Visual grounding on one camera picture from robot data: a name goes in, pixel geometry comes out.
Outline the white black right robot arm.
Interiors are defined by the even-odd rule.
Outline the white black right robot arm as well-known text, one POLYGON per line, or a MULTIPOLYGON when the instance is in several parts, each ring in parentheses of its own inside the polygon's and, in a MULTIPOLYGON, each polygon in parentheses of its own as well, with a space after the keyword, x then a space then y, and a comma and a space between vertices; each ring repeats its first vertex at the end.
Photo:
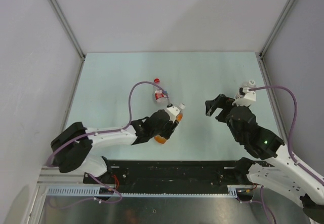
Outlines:
POLYGON ((258 183, 290 199, 316 223, 323 223, 323 176, 305 164, 288 144, 272 131, 258 125, 250 106, 256 102, 256 92, 246 92, 235 98, 219 94, 207 100, 206 116, 217 108, 221 112, 216 120, 225 123, 234 140, 256 159, 275 168, 271 172, 258 163, 242 158, 234 170, 234 180, 239 184, 258 183))

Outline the clear red label water bottle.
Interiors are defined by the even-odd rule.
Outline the clear red label water bottle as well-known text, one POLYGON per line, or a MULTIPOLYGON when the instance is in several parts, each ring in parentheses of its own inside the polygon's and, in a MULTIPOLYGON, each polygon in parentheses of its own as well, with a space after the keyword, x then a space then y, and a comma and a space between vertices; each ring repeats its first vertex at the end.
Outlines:
POLYGON ((153 85, 153 99, 157 104, 168 105, 167 92, 164 83, 161 82, 153 85))

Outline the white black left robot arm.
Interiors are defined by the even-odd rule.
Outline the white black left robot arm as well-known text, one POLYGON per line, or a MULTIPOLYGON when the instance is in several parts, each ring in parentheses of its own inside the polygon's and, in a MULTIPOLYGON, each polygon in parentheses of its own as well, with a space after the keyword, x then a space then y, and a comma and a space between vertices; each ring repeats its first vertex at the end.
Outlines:
POLYGON ((152 138, 165 143, 182 117, 182 110, 171 106, 149 117, 133 120, 122 129, 87 128, 82 122, 75 122, 51 142, 53 155, 50 163, 58 167, 60 173, 82 171, 100 183, 107 183, 111 180, 112 171, 108 160, 99 151, 114 145, 147 143, 152 138))

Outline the small white bottle cap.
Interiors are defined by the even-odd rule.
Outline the small white bottle cap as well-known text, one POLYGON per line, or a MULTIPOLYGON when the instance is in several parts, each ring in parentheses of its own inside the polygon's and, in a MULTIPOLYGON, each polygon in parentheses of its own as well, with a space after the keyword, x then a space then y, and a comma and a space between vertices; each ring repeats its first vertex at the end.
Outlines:
POLYGON ((183 104, 183 103, 180 103, 180 104, 179 104, 179 107, 180 107, 181 109, 185 109, 185 108, 186 108, 185 104, 183 104))

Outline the white green fruit tea bottle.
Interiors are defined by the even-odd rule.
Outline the white green fruit tea bottle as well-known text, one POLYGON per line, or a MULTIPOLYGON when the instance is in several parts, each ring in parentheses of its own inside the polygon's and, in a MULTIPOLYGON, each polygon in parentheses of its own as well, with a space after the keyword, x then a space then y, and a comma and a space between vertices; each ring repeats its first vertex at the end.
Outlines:
POLYGON ((253 98, 254 91, 249 91, 249 89, 251 89, 251 87, 249 86, 248 81, 243 82, 240 85, 239 90, 236 93, 234 99, 235 100, 237 100, 239 98, 252 99, 253 98))

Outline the orange label tea bottle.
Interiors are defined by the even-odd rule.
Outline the orange label tea bottle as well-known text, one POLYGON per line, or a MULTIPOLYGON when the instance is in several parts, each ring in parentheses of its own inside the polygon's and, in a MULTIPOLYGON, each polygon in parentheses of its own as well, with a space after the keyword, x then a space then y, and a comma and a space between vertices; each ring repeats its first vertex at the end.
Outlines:
POLYGON ((174 133, 175 129, 179 125, 183 118, 183 110, 185 104, 180 103, 179 105, 170 105, 165 108, 165 112, 170 116, 168 124, 164 127, 162 132, 154 137, 154 140, 160 144, 165 144, 174 133))

